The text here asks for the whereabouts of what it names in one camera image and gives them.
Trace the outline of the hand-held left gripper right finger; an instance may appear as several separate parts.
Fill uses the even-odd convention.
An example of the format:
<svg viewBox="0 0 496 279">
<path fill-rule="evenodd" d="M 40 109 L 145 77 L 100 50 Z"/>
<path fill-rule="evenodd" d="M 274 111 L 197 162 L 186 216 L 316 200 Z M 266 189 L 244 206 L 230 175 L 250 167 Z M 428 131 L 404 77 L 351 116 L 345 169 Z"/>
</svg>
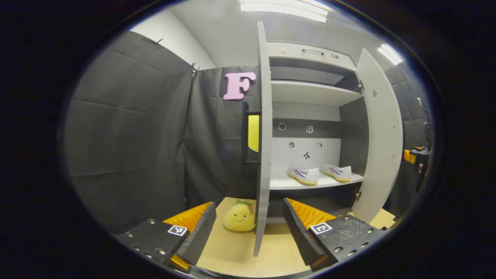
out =
<svg viewBox="0 0 496 279">
<path fill-rule="evenodd" d="M 335 217 L 291 198 L 283 199 L 282 208 L 303 262 L 312 272 L 361 253 L 388 230 L 371 226 L 350 214 Z"/>
</svg>

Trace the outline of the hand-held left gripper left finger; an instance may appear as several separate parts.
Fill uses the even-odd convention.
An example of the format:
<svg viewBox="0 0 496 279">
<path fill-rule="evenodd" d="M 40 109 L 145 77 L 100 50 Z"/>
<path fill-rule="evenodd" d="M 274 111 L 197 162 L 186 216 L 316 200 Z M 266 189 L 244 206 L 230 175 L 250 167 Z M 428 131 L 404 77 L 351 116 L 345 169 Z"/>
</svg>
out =
<svg viewBox="0 0 496 279">
<path fill-rule="evenodd" d="M 197 265 L 216 218 L 216 204 L 207 202 L 163 221 L 148 219 L 116 238 L 149 261 L 188 274 Z"/>
</svg>

